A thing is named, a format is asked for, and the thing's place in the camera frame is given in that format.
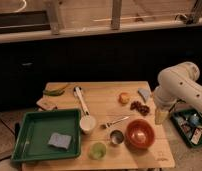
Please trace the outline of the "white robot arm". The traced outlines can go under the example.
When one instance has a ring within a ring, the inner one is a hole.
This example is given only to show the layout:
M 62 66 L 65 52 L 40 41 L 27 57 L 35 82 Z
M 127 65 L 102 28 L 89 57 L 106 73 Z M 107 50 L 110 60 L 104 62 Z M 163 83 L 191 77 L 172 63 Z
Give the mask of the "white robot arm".
M 153 92 L 156 125 L 164 122 L 178 99 L 202 113 L 202 86 L 197 83 L 199 76 L 200 70 L 193 62 L 165 68 L 158 74 L 158 86 Z

